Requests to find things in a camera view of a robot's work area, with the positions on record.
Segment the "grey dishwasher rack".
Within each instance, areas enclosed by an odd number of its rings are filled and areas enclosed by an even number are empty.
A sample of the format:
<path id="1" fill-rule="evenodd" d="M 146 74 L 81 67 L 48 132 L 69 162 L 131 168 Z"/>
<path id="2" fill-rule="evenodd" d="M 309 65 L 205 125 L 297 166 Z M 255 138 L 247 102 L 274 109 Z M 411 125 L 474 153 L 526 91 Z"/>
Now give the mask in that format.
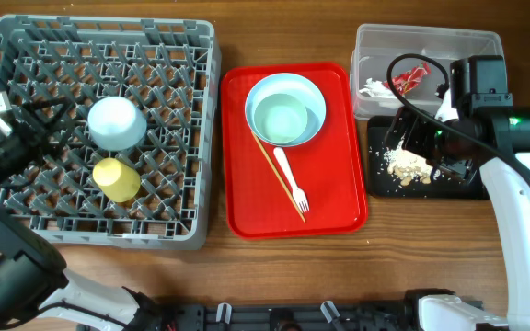
<path id="1" fill-rule="evenodd" d="M 0 207 L 53 243 L 200 248 L 220 62 L 204 20 L 0 17 L 0 92 L 12 106 L 2 118 L 12 127 L 23 104 L 62 98 L 74 125 L 58 157 L 46 155 L 0 183 Z M 110 152 L 92 141 L 86 118 L 104 97 L 125 97 L 143 112 L 138 144 Z M 105 158 L 138 172 L 134 198 L 114 202 L 96 185 L 93 169 Z"/>

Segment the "large light blue plate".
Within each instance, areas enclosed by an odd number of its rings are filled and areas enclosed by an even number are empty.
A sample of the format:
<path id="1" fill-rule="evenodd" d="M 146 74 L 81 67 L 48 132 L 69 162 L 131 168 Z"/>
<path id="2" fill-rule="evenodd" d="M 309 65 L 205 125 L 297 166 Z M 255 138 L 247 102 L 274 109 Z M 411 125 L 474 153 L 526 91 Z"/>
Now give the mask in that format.
<path id="1" fill-rule="evenodd" d="M 288 94 L 296 97 L 306 107 L 308 122 L 305 131 L 296 140 L 285 144 L 269 144 L 287 147 L 296 146 L 308 142 L 317 135 L 327 115 L 325 98 L 312 81 L 299 74 L 290 73 L 268 75 L 259 80 L 250 89 L 245 102 L 245 117 L 252 132 L 256 134 L 253 123 L 253 112 L 256 106 L 263 98 L 273 94 Z"/>

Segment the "red snack wrapper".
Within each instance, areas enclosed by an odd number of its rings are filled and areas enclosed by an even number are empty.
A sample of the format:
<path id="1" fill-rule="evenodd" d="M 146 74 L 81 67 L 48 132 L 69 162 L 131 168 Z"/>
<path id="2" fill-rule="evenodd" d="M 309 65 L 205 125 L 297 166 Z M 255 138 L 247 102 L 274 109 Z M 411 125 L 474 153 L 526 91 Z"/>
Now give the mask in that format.
<path id="1" fill-rule="evenodd" d="M 422 62 L 420 65 L 392 78 L 392 83 L 398 93 L 405 96 L 408 92 L 421 84 L 424 76 L 431 73 L 429 64 Z"/>

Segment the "rice and peanut leftovers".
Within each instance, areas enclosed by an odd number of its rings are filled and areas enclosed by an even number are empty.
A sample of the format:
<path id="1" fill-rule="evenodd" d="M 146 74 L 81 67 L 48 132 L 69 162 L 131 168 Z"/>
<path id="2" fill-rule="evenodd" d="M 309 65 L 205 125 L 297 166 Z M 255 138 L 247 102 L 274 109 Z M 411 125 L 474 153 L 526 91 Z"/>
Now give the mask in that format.
<path id="1" fill-rule="evenodd" d="M 386 148 L 384 162 L 386 172 L 394 177 L 400 187 L 406 187 L 411 183 L 431 184 L 441 176 L 441 171 L 434 169 L 427 161 L 410 151 L 402 148 L 400 141 L 395 148 Z"/>

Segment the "white plastic fork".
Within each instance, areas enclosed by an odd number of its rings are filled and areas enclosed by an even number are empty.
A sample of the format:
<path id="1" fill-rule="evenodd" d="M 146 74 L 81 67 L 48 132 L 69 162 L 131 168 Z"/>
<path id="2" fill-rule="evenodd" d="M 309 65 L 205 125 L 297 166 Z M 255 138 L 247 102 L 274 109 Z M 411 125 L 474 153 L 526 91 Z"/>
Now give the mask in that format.
<path id="1" fill-rule="evenodd" d="M 305 192 L 298 187 L 297 182 L 294 178 L 294 173 L 289 164 L 287 156 L 281 147 L 275 147 L 273 149 L 274 156 L 281 167 L 284 175 L 286 176 L 288 183 L 290 184 L 292 196 L 296 203 L 298 210 L 301 213 L 309 211 L 309 204 Z"/>

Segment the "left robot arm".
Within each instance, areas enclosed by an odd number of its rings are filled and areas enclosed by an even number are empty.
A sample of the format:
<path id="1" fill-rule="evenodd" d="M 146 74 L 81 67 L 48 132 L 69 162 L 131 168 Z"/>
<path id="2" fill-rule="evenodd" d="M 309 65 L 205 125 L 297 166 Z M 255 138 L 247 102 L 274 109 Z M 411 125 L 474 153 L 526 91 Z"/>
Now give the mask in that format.
<path id="1" fill-rule="evenodd" d="M 60 146 L 51 145 L 49 138 L 59 130 L 73 131 L 73 123 L 63 122 L 69 101 L 25 103 L 21 110 L 34 113 L 53 106 L 60 109 L 52 118 L 20 122 L 0 141 L 0 183 L 44 155 L 60 153 Z M 97 330 L 162 330 L 167 326 L 162 309 L 152 299 L 69 270 L 51 243 L 0 207 L 0 330 L 39 317 L 65 319 Z"/>

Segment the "yellow plastic cup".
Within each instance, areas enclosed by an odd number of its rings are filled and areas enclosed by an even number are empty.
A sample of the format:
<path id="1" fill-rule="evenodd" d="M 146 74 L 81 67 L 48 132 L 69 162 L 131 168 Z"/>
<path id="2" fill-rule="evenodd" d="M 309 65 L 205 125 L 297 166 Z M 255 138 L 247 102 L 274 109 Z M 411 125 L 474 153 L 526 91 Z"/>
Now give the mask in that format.
<path id="1" fill-rule="evenodd" d="M 138 172 L 115 158 L 105 158 L 96 163 L 93 180 L 114 202 L 125 202 L 134 198 L 141 187 Z"/>

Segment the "light green bowl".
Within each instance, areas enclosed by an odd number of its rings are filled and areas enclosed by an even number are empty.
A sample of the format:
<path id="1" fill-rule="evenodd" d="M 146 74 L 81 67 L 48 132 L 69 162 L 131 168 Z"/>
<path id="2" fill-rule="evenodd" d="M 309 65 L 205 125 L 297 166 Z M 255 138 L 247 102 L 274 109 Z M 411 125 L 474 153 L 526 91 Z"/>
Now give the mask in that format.
<path id="1" fill-rule="evenodd" d="M 256 134 L 264 141 L 285 144 L 296 140 L 306 129 L 305 105 L 288 94 L 263 98 L 253 112 Z"/>

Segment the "clear plastic bin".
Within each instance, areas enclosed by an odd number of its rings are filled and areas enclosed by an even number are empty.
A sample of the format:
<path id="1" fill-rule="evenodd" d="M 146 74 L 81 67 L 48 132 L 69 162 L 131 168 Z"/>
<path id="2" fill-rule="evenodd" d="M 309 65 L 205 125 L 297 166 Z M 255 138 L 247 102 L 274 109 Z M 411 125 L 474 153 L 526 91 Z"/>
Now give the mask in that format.
<path id="1" fill-rule="evenodd" d="M 491 31 L 405 25 L 362 24 L 351 56 L 351 99 L 354 117 L 393 116 L 401 103 L 393 97 L 372 97 L 365 84 L 385 82 L 388 65 L 399 55 L 417 53 L 448 69 L 472 55 L 503 55 L 499 35 Z"/>

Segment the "wooden chopstick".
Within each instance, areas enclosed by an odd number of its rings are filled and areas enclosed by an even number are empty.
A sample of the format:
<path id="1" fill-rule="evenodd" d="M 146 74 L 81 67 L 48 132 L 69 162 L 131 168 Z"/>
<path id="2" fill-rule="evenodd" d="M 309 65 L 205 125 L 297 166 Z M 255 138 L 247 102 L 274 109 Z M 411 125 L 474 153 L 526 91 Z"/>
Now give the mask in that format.
<path id="1" fill-rule="evenodd" d="M 289 201 L 292 203 L 292 205 L 294 206 L 294 209 L 296 210 L 296 212 L 298 213 L 300 219 L 302 220 L 303 223 L 306 223 L 306 219 L 304 217 L 304 215 L 302 214 L 302 212 L 299 210 L 299 207 L 298 205 L 296 204 L 296 202 L 294 201 L 294 198 L 293 198 L 293 195 L 292 193 L 290 192 L 290 190 L 287 188 L 284 180 L 282 179 L 281 175 L 279 174 L 276 166 L 274 165 L 274 163 L 271 161 L 271 158 L 269 157 L 267 151 L 265 150 L 265 148 L 263 147 L 260 139 L 258 138 L 258 136 L 254 133 L 254 132 L 251 132 L 251 135 L 255 141 L 255 143 L 257 144 L 257 146 L 259 147 L 262 155 L 264 156 L 264 158 L 266 159 L 267 163 L 269 164 L 270 166 L 270 169 L 272 170 L 273 174 L 277 177 L 280 185 L 282 186 L 284 192 L 286 193 L 286 196 L 288 197 Z"/>

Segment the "crumpled white tissue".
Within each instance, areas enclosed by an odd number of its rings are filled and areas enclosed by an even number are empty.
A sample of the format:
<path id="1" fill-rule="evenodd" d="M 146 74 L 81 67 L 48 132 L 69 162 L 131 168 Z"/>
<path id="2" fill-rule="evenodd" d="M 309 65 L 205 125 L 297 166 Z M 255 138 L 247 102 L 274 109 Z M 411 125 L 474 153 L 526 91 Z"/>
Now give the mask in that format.
<path id="1" fill-rule="evenodd" d="M 361 94 L 366 94 L 368 97 L 379 97 L 379 98 L 394 98 L 396 96 L 389 89 L 388 83 L 385 81 L 374 80 L 373 78 L 368 78 L 363 88 L 359 89 Z"/>

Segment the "black food waste tray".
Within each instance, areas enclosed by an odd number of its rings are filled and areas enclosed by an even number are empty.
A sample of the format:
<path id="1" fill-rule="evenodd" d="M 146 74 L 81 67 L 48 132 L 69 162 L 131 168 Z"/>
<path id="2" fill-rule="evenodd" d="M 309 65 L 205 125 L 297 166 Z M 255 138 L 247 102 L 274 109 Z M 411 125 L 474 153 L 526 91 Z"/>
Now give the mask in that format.
<path id="1" fill-rule="evenodd" d="M 487 200 L 488 193 L 482 186 L 479 174 L 471 182 L 462 184 L 443 174 L 436 174 L 430 184 L 413 179 L 407 186 L 401 186 L 396 174 L 388 173 L 389 162 L 385 153 L 384 136 L 392 122 L 391 116 L 374 116 L 367 122 L 366 175 L 368 192 L 377 198 L 430 198 Z"/>

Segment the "red plastic tray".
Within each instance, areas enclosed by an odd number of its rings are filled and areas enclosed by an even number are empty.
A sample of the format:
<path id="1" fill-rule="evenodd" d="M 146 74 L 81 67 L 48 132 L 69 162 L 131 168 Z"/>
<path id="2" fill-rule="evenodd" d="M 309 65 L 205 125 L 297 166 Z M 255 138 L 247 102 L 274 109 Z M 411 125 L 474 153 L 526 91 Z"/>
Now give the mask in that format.
<path id="1" fill-rule="evenodd" d="M 285 153 L 309 211 L 303 223 L 255 143 L 245 117 L 250 89 L 262 78 L 293 73 L 312 81 L 327 105 L 320 132 Z M 238 67 L 221 83 L 226 218 L 237 236 L 270 239 L 358 230 L 368 216 L 349 78 L 336 63 Z M 262 143 L 287 188 L 273 147 Z"/>

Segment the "small light blue saucer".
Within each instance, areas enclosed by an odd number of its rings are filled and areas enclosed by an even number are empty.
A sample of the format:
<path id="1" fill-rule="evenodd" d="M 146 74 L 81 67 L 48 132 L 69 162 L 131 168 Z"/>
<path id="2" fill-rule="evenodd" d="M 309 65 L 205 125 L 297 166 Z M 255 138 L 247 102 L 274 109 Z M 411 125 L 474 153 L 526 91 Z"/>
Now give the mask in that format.
<path id="1" fill-rule="evenodd" d="M 125 97 L 104 97 L 97 101 L 88 112 L 87 124 L 92 141 L 108 151 L 135 146 L 147 129 L 143 112 Z"/>

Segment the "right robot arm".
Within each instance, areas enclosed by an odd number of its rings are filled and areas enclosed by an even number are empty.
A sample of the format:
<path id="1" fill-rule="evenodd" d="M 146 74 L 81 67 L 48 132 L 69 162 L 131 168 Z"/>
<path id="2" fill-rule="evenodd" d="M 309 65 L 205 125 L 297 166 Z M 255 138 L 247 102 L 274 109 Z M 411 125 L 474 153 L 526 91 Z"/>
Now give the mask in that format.
<path id="1" fill-rule="evenodd" d="M 459 181 L 480 177 L 496 216 L 508 282 L 505 317 L 453 294 L 417 300 L 422 330 L 530 330 L 530 108 L 454 110 L 441 121 L 402 107 L 386 136 Z"/>

